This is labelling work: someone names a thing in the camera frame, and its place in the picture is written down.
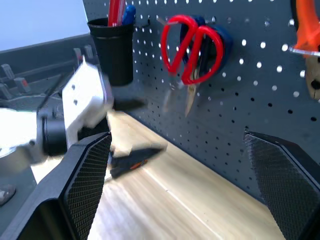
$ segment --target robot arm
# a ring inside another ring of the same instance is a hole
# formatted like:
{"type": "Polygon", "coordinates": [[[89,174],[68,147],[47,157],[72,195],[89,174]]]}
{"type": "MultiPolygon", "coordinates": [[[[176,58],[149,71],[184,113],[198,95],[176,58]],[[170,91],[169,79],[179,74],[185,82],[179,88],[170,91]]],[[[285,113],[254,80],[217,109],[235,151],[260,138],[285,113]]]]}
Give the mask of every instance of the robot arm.
{"type": "Polygon", "coordinates": [[[62,104],[64,118],[60,119],[42,111],[0,108],[0,174],[65,154],[78,142],[82,128],[93,129],[106,118],[114,105],[108,77],[83,58],[62,91],[62,104]]]}

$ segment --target white wall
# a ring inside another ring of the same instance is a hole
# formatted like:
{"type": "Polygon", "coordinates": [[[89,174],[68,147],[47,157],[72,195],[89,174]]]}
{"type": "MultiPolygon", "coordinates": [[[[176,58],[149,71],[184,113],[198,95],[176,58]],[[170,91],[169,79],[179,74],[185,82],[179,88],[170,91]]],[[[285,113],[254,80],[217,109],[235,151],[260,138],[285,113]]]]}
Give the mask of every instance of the white wall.
{"type": "Polygon", "coordinates": [[[89,32],[82,0],[0,0],[0,51],[89,32]]]}

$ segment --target red pen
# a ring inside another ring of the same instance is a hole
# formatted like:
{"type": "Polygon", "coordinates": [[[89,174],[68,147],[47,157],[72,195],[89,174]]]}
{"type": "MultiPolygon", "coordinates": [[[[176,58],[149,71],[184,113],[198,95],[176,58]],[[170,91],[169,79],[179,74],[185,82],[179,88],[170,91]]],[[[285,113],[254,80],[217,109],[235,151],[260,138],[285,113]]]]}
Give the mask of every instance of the red pen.
{"type": "Polygon", "coordinates": [[[121,26],[125,9],[125,0],[110,0],[108,26],[121,26]]]}

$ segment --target cable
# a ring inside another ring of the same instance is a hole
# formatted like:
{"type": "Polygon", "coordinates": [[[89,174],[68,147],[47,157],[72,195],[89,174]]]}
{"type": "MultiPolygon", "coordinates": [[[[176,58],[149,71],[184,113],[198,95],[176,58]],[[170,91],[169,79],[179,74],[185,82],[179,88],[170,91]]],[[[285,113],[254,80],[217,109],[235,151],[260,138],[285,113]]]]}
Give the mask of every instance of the cable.
{"type": "Polygon", "coordinates": [[[60,77],[58,78],[58,80],[56,81],[56,83],[49,88],[46,92],[46,96],[43,99],[43,101],[39,104],[39,106],[36,109],[36,112],[39,113],[39,111],[44,107],[44,105],[47,103],[48,99],[50,98],[51,95],[54,94],[54,91],[56,90],[56,88],[62,83],[62,81],[65,79],[65,73],[62,73],[60,75],[60,77]]]}

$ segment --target orange object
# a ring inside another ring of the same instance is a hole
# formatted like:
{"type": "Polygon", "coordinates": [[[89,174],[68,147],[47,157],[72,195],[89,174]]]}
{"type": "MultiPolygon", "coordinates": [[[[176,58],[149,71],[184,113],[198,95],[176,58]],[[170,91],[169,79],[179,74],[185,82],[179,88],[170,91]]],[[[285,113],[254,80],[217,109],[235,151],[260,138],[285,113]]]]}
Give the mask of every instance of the orange object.
{"type": "Polygon", "coordinates": [[[130,167],[130,169],[136,169],[138,167],[140,167],[142,164],[148,162],[148,160],[145,160],[143,163],[142,162],[138,162],[135,165],[133,165],[132,167],[130,167]]]}
{"type": "Polygon", "coordinates": [[[295,49],[318,52],[320,46],[320,24],[314,0],[296,0],[299,22],[295,49]]]}

